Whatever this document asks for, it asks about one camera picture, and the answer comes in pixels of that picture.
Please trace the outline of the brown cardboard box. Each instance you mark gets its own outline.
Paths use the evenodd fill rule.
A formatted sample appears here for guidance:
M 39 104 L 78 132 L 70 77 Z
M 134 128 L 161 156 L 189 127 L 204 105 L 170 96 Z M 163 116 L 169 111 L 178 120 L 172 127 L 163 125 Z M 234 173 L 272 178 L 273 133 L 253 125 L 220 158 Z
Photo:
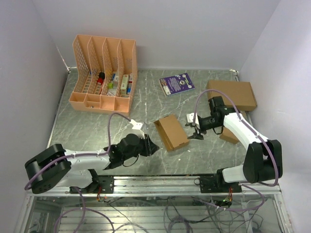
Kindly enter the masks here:
M 186 132 L 174 114 L 160 118 L 154 124 L 167 151 L 175 151 L 189 144 Z

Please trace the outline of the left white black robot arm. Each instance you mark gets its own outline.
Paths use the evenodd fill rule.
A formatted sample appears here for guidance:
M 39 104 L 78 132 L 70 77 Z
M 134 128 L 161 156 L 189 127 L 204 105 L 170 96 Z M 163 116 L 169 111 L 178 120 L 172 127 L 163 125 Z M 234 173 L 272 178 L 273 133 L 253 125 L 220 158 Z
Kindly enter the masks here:
M 133 133 L 98 151 L 71 151 L 54 144 L 25 163 L 29 178 L 25 189 L 42 194 L 55 187 L 77 187 L 83 193 L 95 193 L 104 187 L 97 170 L 115 169 L 128 159 L 148 157 L 158 150 L 149 135 Z

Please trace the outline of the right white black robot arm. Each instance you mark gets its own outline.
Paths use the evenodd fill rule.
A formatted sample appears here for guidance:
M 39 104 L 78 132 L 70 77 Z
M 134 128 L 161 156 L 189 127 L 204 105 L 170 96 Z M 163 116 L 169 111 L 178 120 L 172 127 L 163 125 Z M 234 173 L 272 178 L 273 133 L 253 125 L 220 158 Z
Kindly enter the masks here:
M 281 143 L 258 132 L 238 109 L 226 106 L 221 96 L 212 97 L 208 102 L 210 116 L 200 117 L 196 112 L 186 115 L 186 126 L 195 129 L 188 138 L 202 140 L 208 130 L 221 127 L 231 131 L 246 149 L 242 165 L 219 170 L 220 177 L 214 180 L 215 188 L 225 192 L 231 183 L 239 182 L 277 185 L 283 175 Z

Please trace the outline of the small folded cardboard box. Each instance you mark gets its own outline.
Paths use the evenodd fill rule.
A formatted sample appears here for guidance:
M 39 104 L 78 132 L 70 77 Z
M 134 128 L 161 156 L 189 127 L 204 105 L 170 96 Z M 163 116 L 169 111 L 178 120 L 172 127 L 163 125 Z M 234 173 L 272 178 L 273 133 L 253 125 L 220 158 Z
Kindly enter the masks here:
M 239 139 L 226 127 L 223 128 L 223 132 L 220 134 L 219 138 L 231 144 L 239 143 Z

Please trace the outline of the large folded cardboard box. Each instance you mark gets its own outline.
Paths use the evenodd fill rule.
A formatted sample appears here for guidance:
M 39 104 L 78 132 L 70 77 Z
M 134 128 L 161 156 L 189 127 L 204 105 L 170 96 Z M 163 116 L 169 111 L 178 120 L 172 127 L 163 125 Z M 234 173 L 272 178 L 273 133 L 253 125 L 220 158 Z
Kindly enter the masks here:
M 209 80 L 207 89 L 216 89 L 225 93 L 240 111 L 251 112 L 257 107 L 250 82 Z

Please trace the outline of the purple book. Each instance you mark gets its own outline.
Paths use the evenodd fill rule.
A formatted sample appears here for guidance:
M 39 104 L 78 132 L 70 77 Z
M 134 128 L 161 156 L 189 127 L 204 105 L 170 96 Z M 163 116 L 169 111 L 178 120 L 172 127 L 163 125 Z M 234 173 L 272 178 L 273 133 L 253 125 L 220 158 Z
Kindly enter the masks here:
M 160 78 L 159 83 L 166 97 L 195 89 L 188 73 Z

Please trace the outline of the white green carton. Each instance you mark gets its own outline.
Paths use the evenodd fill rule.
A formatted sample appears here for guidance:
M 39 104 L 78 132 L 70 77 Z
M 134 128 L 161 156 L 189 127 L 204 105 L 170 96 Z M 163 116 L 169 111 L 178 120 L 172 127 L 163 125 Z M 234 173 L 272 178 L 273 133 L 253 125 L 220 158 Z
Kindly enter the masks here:
M 121 86 L 120 86 L 120 94 L 121 95 L 127 94 L 128 81 L 129 81 L 129 75 L 124 74 L 122 77 Z

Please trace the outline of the red black bottle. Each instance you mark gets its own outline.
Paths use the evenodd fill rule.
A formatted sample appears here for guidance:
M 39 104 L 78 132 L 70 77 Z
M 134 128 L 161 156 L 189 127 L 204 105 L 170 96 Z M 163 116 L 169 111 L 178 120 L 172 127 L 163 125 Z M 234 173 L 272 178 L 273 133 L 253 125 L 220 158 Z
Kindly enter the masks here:
M 97 85 L 102 85 L 104 83 L 104 80 L 105 80 L 105 73 L 100 72 L 97 78 Z

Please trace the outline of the pink plastic file organizer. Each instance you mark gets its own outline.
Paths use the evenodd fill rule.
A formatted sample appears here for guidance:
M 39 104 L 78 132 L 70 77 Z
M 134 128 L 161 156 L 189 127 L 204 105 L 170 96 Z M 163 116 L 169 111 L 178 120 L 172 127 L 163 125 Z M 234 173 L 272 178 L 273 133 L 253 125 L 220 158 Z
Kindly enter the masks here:
M 77 35 L 73 42 L 78 80 L 69 102 L 77 111 L 128 116 L 138 80 L 136 41 L 103 36 Z M 97 85 L 100 72 L 105 73 Z M 129 75 L 127 94 L 120 94 L 124 74 Z

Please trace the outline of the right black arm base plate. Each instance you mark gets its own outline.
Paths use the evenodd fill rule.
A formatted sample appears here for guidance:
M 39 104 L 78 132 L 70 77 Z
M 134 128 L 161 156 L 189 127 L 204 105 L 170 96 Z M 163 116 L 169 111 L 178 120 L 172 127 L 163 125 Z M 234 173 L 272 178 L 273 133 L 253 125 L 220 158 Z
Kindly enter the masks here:
M 194 184 L 199 186 L 201 193 L 232 193 L 242 192 L 239 183 L 226 183 L 217 175 L 204 175 L 194 179 Z

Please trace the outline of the aluminium rail frame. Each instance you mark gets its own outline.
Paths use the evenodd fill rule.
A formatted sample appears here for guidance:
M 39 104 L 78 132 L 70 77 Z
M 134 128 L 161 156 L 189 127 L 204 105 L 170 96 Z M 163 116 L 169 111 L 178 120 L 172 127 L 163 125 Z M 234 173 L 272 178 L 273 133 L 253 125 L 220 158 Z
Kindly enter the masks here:
M 278 186 L 208 193 L 198 176 L 117 176 L 111 192 L 28 193 L 17 233 L 292 233 Z

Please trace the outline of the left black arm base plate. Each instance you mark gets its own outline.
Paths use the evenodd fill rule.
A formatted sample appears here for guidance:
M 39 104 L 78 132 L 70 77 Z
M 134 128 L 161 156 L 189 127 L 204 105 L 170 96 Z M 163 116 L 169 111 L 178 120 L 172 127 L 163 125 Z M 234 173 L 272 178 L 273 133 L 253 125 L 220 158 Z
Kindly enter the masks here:
M 114 177 L 113 176 L 99 176 L 93 179 L 92 183 L 85 188 L 69 188 L 70 194 L 78 194 L 79 190 L 82 194 L 112 194 L 114 192 Z

